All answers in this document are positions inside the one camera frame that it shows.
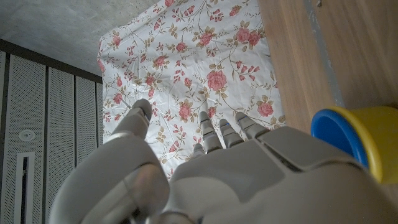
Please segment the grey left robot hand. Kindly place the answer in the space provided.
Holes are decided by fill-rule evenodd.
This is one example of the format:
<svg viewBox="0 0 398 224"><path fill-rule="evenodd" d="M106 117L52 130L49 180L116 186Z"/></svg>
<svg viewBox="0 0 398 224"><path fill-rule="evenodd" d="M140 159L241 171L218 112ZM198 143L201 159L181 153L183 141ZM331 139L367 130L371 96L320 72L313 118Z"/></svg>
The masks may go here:
<svg viewBox="0 0 398 224"><path fill-rule="evenodd" d="M396 223L375 178L338 148L297 129L273 131L243 113L220 133L200 113L203 144L167 178L146 143L141 99L66 178L50 223Z"/></svg>

